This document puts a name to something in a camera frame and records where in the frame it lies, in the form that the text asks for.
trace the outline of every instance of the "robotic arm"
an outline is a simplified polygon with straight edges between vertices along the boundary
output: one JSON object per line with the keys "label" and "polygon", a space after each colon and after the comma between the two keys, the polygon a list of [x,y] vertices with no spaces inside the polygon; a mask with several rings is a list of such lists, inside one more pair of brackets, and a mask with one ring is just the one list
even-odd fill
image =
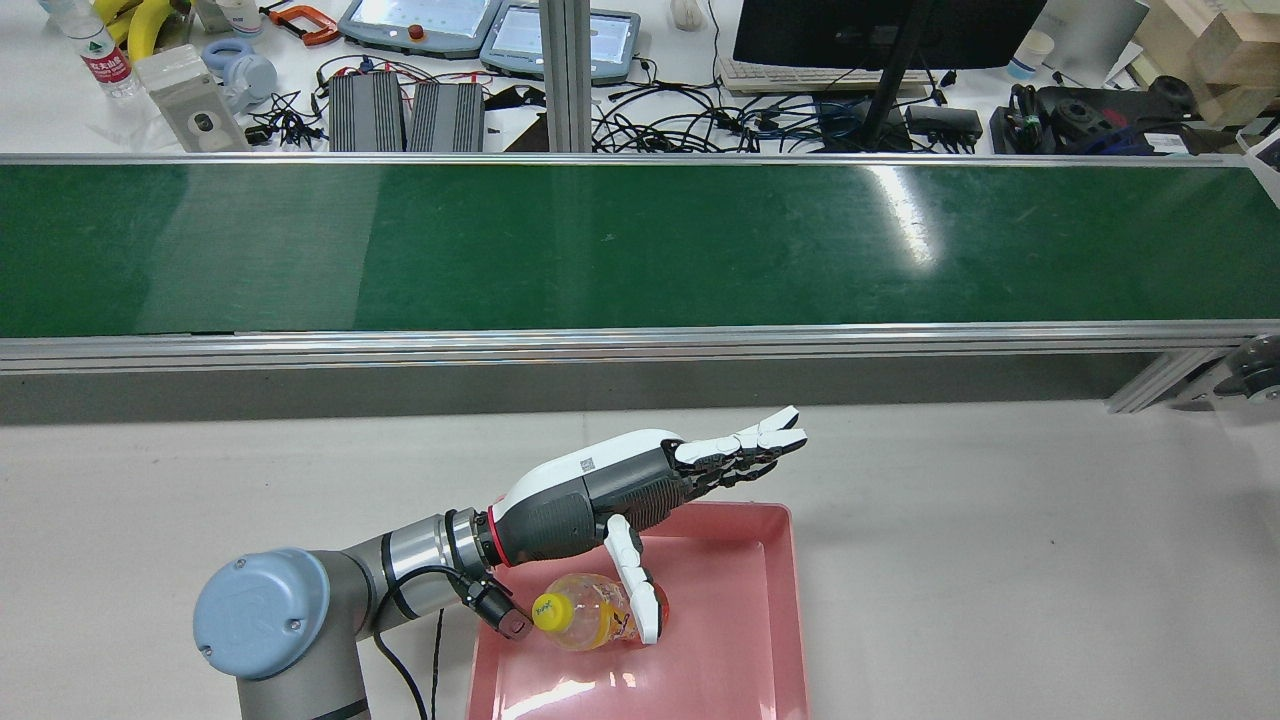
{"label": "robotic arm", "polygon": [[696,442],[637,430],[539,465],[480,512],[449,510],[337,552],[242,556],[201,592],[196,646],[236,676],[246,720],[367,717],[357,641],[458,601],[520,638],[531,623],[489,569],[602,543],[637,606],[644,642],[655,642],[655,600],[636,533],[717,487],[772,470],[805,443],[797,420],[787,407]]}

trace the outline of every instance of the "yellow bottle cap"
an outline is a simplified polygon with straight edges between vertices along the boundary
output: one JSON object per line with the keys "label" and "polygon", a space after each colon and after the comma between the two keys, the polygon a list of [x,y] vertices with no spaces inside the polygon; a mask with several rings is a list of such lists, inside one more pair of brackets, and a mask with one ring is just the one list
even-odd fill
{"label": "yellow bottle cap", "polygon": [[548,592],[534,601],[534,625],[544,633],[563,633],[573,621],[573,603],[558,592]]}

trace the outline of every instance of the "green conveyor belt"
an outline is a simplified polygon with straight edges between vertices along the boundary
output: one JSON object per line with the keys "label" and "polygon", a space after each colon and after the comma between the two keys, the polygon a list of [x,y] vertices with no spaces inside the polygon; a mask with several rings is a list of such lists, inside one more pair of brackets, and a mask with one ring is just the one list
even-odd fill
{"label": "green conveyor belt", "polygon": [[1280,318],[1243,168],[8,164],[0,336]]}

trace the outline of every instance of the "banana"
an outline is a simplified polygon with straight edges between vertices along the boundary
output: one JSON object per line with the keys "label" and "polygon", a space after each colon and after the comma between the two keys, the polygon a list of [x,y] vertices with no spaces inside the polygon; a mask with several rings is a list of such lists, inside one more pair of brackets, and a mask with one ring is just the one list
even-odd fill
{"label": "banana", "polygon": [[114,40],[116,45],[123,45],[124,38],[129,36],[129,20],[133,19],[133,14],[136,12],[137,8],[129,8],[128,10],[120,13],[120,17],[106,24],[106,32],[111,33],[111,40]]}
{"label": "banana", "polygon": [[93,9],[106,24],[111,24],[129,5],[137,5],[138,0],[93,0]]}
{"label": "banana", "polygon": [[172,12],[169,0],[142,0],[129,22],[129,60],[155,55],[160,26],[169,19]]}

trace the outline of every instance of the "monitor stand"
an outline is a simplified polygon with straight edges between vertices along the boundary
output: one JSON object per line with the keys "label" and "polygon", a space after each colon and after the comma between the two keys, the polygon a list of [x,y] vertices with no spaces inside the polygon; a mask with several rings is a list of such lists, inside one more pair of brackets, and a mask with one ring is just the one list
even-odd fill
{"label": "monitor stand", "polygon": [[867,122],[858,128],[858,145],[867,152],[895,152],[888,147],[893,129],[901,127],[905,133],[905,124],[895,126],[890,117],[896,113],[897,92],[902,87],[902,76],[906,73],[911,59],[916,56],[920,47],[920,38],[929,24],[929,15],[938,0],[914,0],[906,3],[906,22],[897,31],[893,38],[893,49],[890,50],[888,61],[881,72],[879,85],[876,86],[876,95],[872,96],[870,108],[867,111]]}
{"label": "monitor stand", "polygon": [[818,152],[910,152],[911,137],[906,132],[902,111],[891,108],[884,119],[879,141],[876,147],[865,147],[858,136],[858,128],[867,123],[870,110],[870,95],[850,95],[847,92],[814,94],[818,105],[818,128],[822,131],[823,147]]}

